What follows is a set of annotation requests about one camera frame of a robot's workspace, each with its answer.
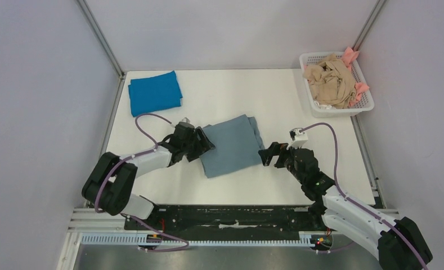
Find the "grey blue t shirt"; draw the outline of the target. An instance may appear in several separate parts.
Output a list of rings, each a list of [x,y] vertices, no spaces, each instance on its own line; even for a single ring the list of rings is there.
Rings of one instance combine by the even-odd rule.
[[[203,128],[215,148],[200,157],[207,178],[215,178],[262,163],[264,143],[253,116],[240,115]]]

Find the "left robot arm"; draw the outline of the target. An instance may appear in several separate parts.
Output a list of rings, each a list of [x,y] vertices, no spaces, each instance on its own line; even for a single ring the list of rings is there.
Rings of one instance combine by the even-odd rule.
[[[132,192],[135,180],[171,167],[183,158],[191,162],[214,149],[201,127],[181,121],[172,134],[153,148],[123,156],[112,152],[102,154],[82,188],[82,196],[98,213],[135,216],[140,225],[152,230],[158,226],[160,215],[154,211],[154,202]]]

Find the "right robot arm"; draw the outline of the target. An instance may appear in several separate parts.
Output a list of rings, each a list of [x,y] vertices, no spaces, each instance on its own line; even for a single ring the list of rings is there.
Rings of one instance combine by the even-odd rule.
[[[334,229],[362,246],[382,269],[425,269],[433,255],[417,224],[408,217],[393,218],[358,199],[341,194],[319,168],[312,150],[274,142],[258,152],[264,166],[277,157],[275,168],[286,169],[313,201],[308,222],[316,230]]]

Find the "folded bright blue t shirt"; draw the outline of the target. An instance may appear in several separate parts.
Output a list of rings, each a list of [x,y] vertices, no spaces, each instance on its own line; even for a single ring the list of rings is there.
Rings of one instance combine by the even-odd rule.
[[[132,79],[128,93],[133,117],[182,106],[183,95],[175,71]]]

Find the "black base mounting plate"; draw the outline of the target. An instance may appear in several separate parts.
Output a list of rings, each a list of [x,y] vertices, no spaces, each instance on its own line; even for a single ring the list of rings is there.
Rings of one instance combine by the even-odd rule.
[[[124,230],[162,231],[174,240],[288,240],[303,231],[326,232],[321,216],[307,205],[168,205],[136,221],[124,217]]]

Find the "beige t shirt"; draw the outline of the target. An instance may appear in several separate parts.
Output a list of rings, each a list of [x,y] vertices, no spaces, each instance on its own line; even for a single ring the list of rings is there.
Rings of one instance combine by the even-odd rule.
[[[312,98],[320,105],[347,109],[350,102],[355,100],[356,80],[334,53],[316,64],[307,65],[303,76],[308,81]]]

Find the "pink t shirt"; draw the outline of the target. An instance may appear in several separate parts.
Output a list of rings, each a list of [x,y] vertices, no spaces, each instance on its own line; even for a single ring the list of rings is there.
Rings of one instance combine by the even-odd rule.
[[[352,75],[355,78],[355,97],[349,102],[349,108],[354,107],[356,104],[358,104],[361,101],[362,95],[365,94],[370,87],[364,83],[360,82],[356,75],[357,73],[353,72],[353,63],[357,58],[359,57],[360,52],[353,50],[351,47],[347,47],[343,55],[341,56],[341,60],[343,61],[346,68],[352,73]]]

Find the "right aluminium frame post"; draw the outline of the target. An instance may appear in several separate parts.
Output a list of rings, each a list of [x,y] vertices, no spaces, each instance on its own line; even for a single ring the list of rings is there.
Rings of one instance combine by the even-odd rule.
[[[359,51],[361,46],[365,42],[367,36],[370,33],[371,28],[376,23],[377,18],[381,14],[384,6],[386,5],[387,0],[377,0],[373,9],[370,11],[368,18],[366,19],[361,31],[359,32],[352,48],[354,51]]]

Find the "aluminium frame post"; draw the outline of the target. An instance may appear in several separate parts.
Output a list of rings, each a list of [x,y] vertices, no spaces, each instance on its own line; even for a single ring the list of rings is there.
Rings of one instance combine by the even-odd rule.
[[[377,0],[373,9],[370,11],[368,18],[366,19],[361,31],[359,32],[352,48],[354,51],[359,51],[361,46],[365,42],[367,36],[370,33],[371,28],[376,23],[377,18],[381,14],[384,6],[386,5],[387,0]]]
[[[84,18],[88,22],[89,27],[91,28],[93,34],[95,35],[97,41],[99,42],[100,46],[102,47],[106,57],[111,63],[111,66],[117,76],[119,78],[123,78],[125,75],[125,72],[121,68],[121,65],[119,61],[116,59],[116,56],[111,49],[109,42],[107,41],[101,27],[99,26],[99,23],[97,22],[89,4],[85,0],[75,0],[76,4],[79,6]]]

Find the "left aluminium frame post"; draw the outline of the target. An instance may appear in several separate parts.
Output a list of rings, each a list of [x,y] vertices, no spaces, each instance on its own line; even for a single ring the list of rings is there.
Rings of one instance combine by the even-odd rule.
[[[99,23],[97,22],[89,4],[85,0],[75,0],[76,4],[79,6],[84,18],[88,22],[89,27],[91,28],[93,34],[95,35],[97,41],[99,42],[100,46],[102,47],[106,57],[111,63],[111,66],[117,76],[119,78],[123,78],[125,75],[125,72],[121,68],[121,65],[119,61],[116,59],[116,56],[111,49],[109,42],[107,41],[101,27],[99,26]]]

